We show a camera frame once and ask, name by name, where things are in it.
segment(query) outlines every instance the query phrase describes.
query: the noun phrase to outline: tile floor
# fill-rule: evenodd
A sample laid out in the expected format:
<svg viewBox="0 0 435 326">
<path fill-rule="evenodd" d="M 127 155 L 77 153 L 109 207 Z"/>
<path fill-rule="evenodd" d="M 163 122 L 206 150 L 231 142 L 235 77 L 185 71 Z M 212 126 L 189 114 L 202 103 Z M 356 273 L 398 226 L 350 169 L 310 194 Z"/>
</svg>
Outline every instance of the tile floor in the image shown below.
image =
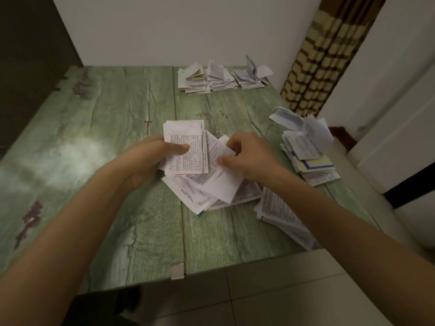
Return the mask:
<svg viewBox="0 0 435 326">
<path fill-rule="evenodd" d="M 383 232 L 425 252 L 335 140 L 329 158 Z M 324 249 L 142 286 L 141 325 L 391 325 Z"/>
</svg>

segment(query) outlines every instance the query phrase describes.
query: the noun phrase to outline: striped curtain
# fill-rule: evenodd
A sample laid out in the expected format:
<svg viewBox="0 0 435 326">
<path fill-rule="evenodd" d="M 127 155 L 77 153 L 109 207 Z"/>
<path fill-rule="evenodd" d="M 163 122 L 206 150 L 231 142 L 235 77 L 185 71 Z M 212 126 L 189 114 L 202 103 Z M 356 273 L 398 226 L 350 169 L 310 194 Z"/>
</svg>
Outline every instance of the striped curtain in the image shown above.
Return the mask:
<svg viewBox="0 0 435 326">
<path fill-rule="evenodd" d="M 322 0 L 281 91 L 291 110 L 316 116 L 385 0 Z"/>
</svg>

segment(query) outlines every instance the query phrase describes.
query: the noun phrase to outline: table surface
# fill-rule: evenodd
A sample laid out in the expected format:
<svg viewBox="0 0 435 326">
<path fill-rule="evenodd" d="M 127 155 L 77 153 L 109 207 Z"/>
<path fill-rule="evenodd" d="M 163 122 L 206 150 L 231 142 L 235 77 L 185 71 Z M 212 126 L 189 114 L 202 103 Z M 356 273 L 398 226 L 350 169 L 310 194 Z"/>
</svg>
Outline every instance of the table surface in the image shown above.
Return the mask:
<svg viewBox="0 0 435 326">
<path fill-rule="evenodd" d="M 0 163 L 0 271 L 17 258 L 96 169 L 147 135 L 163 134 L 166 120 L 205 120 L 216 136 L 254 131 L 281 152 L 284 127 L 268 117 L 285 106 L 276 90 L 241 88 L 188 96 L 177 89 L 177 67 L 72 67 Z M 375 225 L 341 180 L 317 187 Z M 40 221 L 24 229 L 39 202 Z M 257 202 L 207 211 L 197 218 L 157 179 L 122 205 L 96 254 L 80 293 L 170 278 L 285 254 L 303 248 L 277 227 L 255 218 Z"/>
</svg>

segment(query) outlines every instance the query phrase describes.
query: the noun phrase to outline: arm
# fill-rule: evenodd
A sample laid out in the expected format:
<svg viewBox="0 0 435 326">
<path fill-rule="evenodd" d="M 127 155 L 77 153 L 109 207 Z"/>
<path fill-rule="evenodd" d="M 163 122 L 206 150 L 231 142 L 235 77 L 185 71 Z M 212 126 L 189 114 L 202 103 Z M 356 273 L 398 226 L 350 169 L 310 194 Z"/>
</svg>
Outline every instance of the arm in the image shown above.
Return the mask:
<svg viewBox="0 0 435 326">
<path fill-rule="evenodd" d="M 234 134 L 218 162 L 278 194 L 395 325 L 435 321 L 435 267 L 285 169 L 264 139 Z"/>
<path fill-rule="evenodd" d="M 0 280 L 0 325 L 60 325 L 128 194 L 168 153 L 188 147 L 147 137 L 97 170 Z"/>
</svg>

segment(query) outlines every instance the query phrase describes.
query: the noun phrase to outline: forearm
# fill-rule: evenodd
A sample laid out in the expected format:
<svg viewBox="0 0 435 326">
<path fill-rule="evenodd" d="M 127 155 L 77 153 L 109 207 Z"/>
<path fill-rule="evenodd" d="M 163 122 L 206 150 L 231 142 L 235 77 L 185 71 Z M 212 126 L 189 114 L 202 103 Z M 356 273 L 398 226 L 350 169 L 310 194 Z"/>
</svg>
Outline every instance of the forearm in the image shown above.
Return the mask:
<svg viewBox="0 0 435 326">
<path fill-rule="evenodd" d="M 430 263 L 284 168 L 272 171 L 265 185 L 395 325 L 435 320 L 435 268 Z"/>
<path fill-rule="evenodd" d="M 128 194 L 122 184 L 110 166 L 97 171 L 11 266 L 0 281 L 0 324 L 62 322 Z"/>
</svg>

